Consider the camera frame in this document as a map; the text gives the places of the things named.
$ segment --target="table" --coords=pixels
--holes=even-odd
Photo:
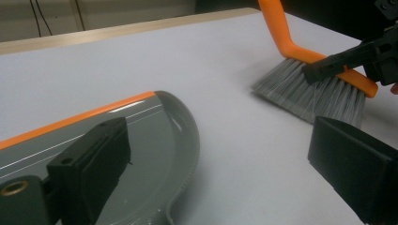
[[[359,44],[287,19],[297,44],[317,52]],[[0,53],[0,140],[148,90],[179,97],[201,156],[176,224],[361,224],[309,164],[312,126],[251,91],[283,60],[255,9],[5,42]],[[398,147],[397,114],[398,97],[380,88],[362,130]]]

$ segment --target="bristle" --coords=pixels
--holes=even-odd
[[[252,89],[311,124],[320,115],[359,128],[365,94],[336,77],[309,85],[301,72],[304,65],[300,61],[286,59],[256,82]]]

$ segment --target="brush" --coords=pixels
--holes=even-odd
[[[301,68],[326,56],[293,42],[279,0],[259,0],[259,5],[272,38],[286,59],[253,84],[253,91],[311,124],[319,115],[359,128],[365,98],[375,96],[377,84],[353,69],[308,84]]]

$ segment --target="screw hole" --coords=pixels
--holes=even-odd
[[[29,186],[28,181],[17,181],[5,186],[0,194],[3,196],[10,196],[25,190]]]

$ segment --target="orange brush handle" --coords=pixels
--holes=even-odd
[[[258,2],[269,32],[283,57],[293,58],[307,64],[326,58],[321,53],[301,48],[293,42],[284,10],[279,0],[259,0]],[[337,75],[337,77],[357,87],[368,98],[373,98],[377,92],[378,86],[375,82],[353,69],[349,69]]]

